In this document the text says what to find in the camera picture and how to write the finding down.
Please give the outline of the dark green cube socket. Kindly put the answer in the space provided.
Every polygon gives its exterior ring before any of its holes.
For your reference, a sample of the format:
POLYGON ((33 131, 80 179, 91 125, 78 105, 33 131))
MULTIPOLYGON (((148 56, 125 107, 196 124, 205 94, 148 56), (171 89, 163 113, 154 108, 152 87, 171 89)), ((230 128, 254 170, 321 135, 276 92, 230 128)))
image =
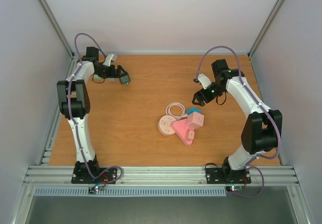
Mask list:
POLYGON ((120 77, 119 77, 119 81, 121 84, 123 85, 129 85, 131 79, 130 79, 130 76, 129 74, 122 74, 120 77))

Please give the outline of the light green plug adapter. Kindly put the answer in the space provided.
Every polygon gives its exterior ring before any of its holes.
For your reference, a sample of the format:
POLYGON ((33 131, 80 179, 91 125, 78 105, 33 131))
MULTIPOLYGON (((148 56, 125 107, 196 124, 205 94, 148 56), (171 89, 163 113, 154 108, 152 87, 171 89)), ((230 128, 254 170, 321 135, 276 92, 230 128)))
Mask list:
POLYGON ((101 78, 100 76, 98 76, 98 75, 93 75, 93 78, 92 78, 92 80, 94 81, 94 82, 96 82, 96 83, 102 83, 103 81, 104 81, 104 79, 103 78, 101 78))

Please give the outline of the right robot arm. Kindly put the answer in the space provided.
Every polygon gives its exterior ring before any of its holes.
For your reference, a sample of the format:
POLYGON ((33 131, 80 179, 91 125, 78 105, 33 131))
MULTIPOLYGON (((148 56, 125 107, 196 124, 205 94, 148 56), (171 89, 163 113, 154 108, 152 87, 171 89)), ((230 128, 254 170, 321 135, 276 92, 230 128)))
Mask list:
POLYGON ((272 110, 255 93, 244 73, 230 69, 226 60, 216 60, 211 65, 214 81, 198 73, 194 82, 202 89, 197 91, 192 103, 205 106, 218 97, 230 94, 242 109, 246 123, 241 133, 241 145, 236 152, 224 159, 221 174, 226 183, 239 180, 247 172, 247 167, 266 152, 277 149, 281 143, 282 114, 272 110))

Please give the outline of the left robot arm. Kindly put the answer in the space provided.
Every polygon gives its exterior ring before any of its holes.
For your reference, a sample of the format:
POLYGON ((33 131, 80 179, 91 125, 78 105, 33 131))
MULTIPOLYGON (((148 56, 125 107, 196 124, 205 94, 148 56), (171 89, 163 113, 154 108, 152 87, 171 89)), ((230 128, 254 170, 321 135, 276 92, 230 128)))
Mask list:
POLYGON ((129 73, 121 66, 114 65, 117 55, 108 54, 99 61, 100 49, 87 47, 85 56, 76 62, 71 75, 57 82, 58 105, 60 113, 67 119, 76 147, 74 177, 87 179, 90 183, 100 180, 104 171, 100 169, 97 155, 91 143, 88 115, 91 104, 86 84, 90 77, 119 79, 121 84, 130 82, 129 73))

